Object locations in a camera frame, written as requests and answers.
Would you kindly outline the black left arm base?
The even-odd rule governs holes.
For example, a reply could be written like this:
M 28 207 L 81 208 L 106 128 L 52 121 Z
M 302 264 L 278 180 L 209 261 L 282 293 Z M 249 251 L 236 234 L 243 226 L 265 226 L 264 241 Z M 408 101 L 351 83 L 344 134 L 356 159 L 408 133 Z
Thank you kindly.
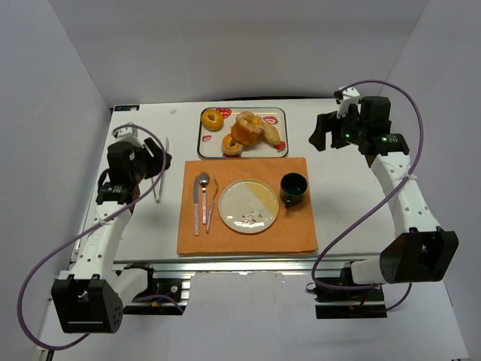
M 123 309 L 132 316 L 181 316 L 189 299 L 190 280 L 176 272 L 150 269 L 147 288 Z

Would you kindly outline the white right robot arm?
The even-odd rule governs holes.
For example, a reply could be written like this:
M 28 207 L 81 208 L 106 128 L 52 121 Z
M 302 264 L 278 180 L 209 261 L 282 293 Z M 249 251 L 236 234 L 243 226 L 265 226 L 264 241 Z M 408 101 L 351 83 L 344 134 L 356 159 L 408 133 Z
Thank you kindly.
M 458 236 L 446 231 L 427 206 L 413 175 L 415 168 L 403 135 L 391 131 L 391 103 L 369 96 L 320 114 L 309 142 L 325 149 L 357 146 L 383 189 L 395 227 L 395 239 L 375 259 L 347 263 L 331 290 L 369 290 L 382 284 L 441 281 L 458 249 Z

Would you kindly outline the glazed donut bread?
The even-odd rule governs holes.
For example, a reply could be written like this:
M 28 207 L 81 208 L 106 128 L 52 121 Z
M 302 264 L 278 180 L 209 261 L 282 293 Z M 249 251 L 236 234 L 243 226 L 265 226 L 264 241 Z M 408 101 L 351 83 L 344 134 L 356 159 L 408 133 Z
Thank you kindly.
M 217 109 L 207 109 L 201 115 L 201 122 L 205 129 L 216 132 L 224 124 L 224 116 Z

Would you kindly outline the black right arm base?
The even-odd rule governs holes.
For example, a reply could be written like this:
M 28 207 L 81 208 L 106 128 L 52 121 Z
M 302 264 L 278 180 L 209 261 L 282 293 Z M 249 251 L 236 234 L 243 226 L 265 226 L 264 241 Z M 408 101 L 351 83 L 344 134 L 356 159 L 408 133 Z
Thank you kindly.
M 314 295 L 318 320 L 387 318 L 381 289 L 330 290 L 311 282 L 305 290 Z

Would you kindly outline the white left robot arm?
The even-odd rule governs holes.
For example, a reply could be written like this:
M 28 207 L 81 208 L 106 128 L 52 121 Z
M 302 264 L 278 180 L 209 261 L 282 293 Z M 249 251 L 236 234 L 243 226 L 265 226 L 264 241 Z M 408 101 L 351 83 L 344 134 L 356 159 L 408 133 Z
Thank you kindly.
M 140 198 L 141 181 L 169 167 L 171 156 L 152 138 L 134 137 L 107 149 L 108 167 L 98 179 L 95 221 L 73 268 L 53 282 L 51 296 L 65 333 L 115 333 L 124 307 L 153 288 L 153 271 L 146 264 L 113 270 L 123 232 Z

